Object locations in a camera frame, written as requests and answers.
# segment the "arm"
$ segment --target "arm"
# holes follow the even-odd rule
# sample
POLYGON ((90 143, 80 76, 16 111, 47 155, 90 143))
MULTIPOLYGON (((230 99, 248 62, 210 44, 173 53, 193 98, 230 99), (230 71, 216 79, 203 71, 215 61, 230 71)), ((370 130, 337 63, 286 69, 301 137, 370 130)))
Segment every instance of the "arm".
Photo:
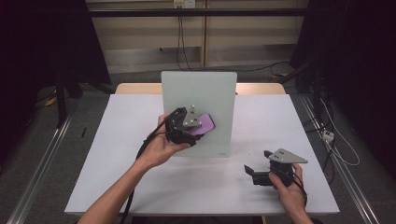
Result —
MULTIPOLYGON (((292 166, 295 170, 295 174, 300 177, 301 180, 303 180, 303 169, 301 168, 301 166, 298 164, 293 164, 292 166)), ((275 188, 279 192, 280 201, 282 202, 286 213, 293 220, 293 222, 295 224, 313 223, 311 218, 305 212, 304 197, 302 191, 295 184, 286 187, 285 185, 283 185, 280 178, 274 173, 270 173, 269 177, 275 185, 275 188)))
MULTIPOLYGON (((161 115, 160 124, 166 115, 161 115)), ((162 126, 158 133, 164 133, 162 126)), ((139 183, 143 175, 151 168, 161 165, 178 151, 190 147, 189 144, 173 145, 166 140, 164 134, 157 135, 147 146, 142 156, 114 183, 78 221, 81 223, 113 223, 123 204, 139 183)))

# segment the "purple object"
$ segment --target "purple object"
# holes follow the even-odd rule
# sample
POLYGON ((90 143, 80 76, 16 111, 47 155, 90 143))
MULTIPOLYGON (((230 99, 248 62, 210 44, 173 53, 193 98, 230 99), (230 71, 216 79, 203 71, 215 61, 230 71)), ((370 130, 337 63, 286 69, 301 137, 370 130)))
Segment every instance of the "purple object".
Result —
POLYGON ((201 135, 208 133, 215 128, 215 123, 213 122, 212 118, 210 118, 209 114, 201 115, 199 120, 201 121, 201 127, 190 131, 190 134, 201 135))

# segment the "white table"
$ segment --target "white table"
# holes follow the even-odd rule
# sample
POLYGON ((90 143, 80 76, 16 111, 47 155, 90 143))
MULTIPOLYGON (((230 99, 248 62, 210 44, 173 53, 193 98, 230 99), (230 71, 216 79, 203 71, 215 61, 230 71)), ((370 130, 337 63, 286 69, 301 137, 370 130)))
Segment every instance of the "white table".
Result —
MULTIPOLYGON (((162 112, 161 95, 111 96, 66 213, 82 215, 127 170, 162 112)), ((302 164, 307 212, 339 212, 288 95, 236 96, 231 145, 230 158, 173 157, 152 169, 136 187, 130 212, 134 216, 282 214, 276 191, 254 186, 244 170, 246 164, 267 171, 269 161, 262 152, 280 147, 309 161, 302 164)))

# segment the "hand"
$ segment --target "hand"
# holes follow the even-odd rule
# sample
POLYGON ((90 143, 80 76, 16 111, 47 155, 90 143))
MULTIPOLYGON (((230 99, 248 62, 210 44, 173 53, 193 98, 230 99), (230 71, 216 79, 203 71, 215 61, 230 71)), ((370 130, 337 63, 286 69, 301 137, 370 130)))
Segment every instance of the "hand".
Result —
MULTIPOLYGON (((299 164, 293 164, 292 166, 295 170, 295 175, 299 177, 294 177, 294 180, 302 186, 303 169, 299 164)), ((294 183, 286 187, 279 176, 272 172, 269 174, 269 177, 274 184, 274 188, 279 192, 280 201, 286 213, 293 219, 294 223, 312 223, 305 212, 304 195, 300 188, 294 183)))
MULTIPOLYGON (((158 124, 164 121, 164 119, 169 114, 163 114, 158 118, 158 124)), ((171 158, 175 153, 191 147, 190 144, 182 143, 182 144, 173 144, 167 141, 165 136, 165 125, 163 125, 157 132, 156 135, 151 142, 148 144, 146 150, 140 156, 137 161, 141 161, 144 165, 150 169, 155 166, 159 166, 171 158)))

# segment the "person's left hand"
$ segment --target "person's left hand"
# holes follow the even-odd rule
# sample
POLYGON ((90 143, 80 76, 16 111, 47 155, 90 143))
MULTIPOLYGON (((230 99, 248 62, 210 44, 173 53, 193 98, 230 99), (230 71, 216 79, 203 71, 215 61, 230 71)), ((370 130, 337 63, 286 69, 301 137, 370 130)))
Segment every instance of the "person's left hand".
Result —
MULTIPOLYGON (((158 118, 158 124, 161 124, 163 120, 169 114, 163 114, 158 118)), ((137 161, 142 161, 149 169, 155 166, 159 166, 171 158, 175 153, 191 147, 190 144, 173 144, 168 142, 165 136, 165 125, 163 125, 157 132, 157 135, 148 144, 146 150, 140 156, 137 161)))

